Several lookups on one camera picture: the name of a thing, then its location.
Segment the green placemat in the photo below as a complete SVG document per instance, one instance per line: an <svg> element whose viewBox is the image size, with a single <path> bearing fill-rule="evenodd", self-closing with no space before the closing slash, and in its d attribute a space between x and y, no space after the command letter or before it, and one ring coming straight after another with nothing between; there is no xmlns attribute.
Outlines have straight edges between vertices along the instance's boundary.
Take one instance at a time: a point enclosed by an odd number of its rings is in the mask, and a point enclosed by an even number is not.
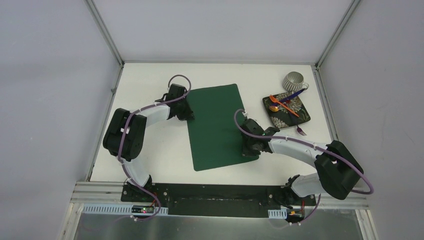
<svg viewBox="0 0 424 240"><path fill-rule="evenodd" d="M244 105L236 84L191 90L187 101L194 114L187 128L196 172L259 158L242 154L242 133L236 127L234 113Z"/></svg>

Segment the black floral square plate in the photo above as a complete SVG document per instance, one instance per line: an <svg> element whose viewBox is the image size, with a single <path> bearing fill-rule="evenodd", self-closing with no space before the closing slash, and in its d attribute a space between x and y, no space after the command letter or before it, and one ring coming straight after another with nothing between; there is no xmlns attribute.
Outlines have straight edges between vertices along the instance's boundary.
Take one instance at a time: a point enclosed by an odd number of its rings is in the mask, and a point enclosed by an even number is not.
<svg viewBox="0 0 424 240"><path fill-rule="evenodd" d="M289 92L278 93L273 96L279 101L293 93L294 93L293 91L291 92L289 91ZM267 115L270 118L272 125L275 128L285 129L285 128L295 126L289 116L290 112L286 110L279 110L277 112L273 112L269 109L269 106L272 104L269 96L264 97L262 99L262 103L264 105ZM308 113L306 107L304 106L299 96L286 101L286 103L290 109L292 109L294 112L296 112L299 115L299 117L297 117L298 125L307 123L311 120L311 116Z"/></svg>

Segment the orange plastic fork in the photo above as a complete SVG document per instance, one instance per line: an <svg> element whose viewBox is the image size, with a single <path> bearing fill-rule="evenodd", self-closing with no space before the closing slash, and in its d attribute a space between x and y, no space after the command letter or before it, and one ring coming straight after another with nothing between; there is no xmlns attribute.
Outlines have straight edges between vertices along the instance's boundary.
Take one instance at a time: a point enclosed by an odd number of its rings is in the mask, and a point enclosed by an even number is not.
<svg viewBox="0 0 424 240"><path fill-rule="evenodd" d="M269 99L273 102L273 103L277 103L279 105L281 105L283 108L285 108L288 112L292 113L294 116L296 117L300 117L295 111L293 111L292 109L290 109L288 106L286 106L285 104L283 104L282 102L278 101L273 95L269 96Z"/></svg>

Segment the blue plastic knife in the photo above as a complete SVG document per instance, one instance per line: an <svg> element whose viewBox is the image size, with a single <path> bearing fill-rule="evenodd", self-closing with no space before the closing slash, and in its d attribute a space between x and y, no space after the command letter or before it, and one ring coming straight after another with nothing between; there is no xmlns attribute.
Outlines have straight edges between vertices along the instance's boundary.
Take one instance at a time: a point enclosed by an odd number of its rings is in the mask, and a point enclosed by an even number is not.
<svg viewBox="0 0 424 240"><path fill-rule="evenodd" d="M292 100L293 98L295 98L295 97L297 97L298 95L300 95L302 92L304 92L306 90L306 88L302 88L301 90L299 90L299 91L296 91L296 92L294 92L294 93L292 93L291 95L289 95L289 96L287 96L287 97L285 97L285 98L282 98L281 100L279 100L280 102L287 102L287 101L289 101L289 100Z"/></svg>

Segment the grey ribbed mug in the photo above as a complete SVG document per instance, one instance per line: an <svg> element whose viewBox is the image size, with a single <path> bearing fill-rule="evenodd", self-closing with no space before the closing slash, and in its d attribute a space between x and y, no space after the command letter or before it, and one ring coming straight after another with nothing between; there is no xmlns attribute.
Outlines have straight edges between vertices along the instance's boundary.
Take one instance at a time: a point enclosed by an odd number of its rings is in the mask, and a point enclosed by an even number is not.
<svg viewBox="0 0 424 240"><path fill-rule="evenodd" d="M289 72L283 78L282 86L288 92L297 92L309 88L309 84L305 82L304 76L296 71Z"/></svg>

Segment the purple metallic fork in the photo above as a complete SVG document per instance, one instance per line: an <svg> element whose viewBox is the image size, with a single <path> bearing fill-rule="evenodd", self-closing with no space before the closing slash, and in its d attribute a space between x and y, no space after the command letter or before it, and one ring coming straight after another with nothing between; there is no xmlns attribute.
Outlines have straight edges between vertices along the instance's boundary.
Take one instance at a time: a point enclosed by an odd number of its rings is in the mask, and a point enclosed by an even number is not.
<svg viewBox="0 0 424 240"><path fill-rule="evenodd" d="M296 126L297 133L302 135L302 136L307 136L307 134L302 130L302 128L299 127L297 117L295 115L293 115L292 113L289 114L289 117L290 117L291 121L293 122L293 124Z"/></svg>

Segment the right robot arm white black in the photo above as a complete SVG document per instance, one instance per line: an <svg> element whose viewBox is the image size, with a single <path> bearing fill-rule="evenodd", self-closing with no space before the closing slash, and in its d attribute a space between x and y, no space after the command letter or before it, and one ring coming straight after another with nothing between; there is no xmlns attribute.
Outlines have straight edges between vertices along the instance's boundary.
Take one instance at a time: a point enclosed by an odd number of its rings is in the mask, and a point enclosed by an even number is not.
<svg viewBox="0 0 424 240"><path fill-rule="evenodd" d="M309 175L295 175L282 186L284 200L296 205L309 195L327 193L335 199L344 200L364 171L340 141L329 144L302 140L269 127L262 129L251 118L237 125L243 137L243 150L247 155L258 156L262 152L289 156L315 169Z"/></svg>

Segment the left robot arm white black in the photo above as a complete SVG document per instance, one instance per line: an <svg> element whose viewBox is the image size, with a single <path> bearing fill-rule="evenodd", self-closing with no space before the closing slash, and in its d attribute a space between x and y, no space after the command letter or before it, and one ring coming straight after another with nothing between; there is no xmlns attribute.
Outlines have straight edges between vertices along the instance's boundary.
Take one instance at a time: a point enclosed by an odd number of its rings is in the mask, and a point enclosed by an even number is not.
<svg viewBox="0 0 424 240"><path fill-rule="evenodd" d="M168 92L153 104L134 111L117 108L112 115L102 146L116 157L126 177L135 186L133 195L140 202L149 201L153 195L153 189L146 185L151 174L137 159L144 145L146 129L173 117L180 121L193 120L194 113L187 100L190 92L190 88L172 83Z"/></svg>

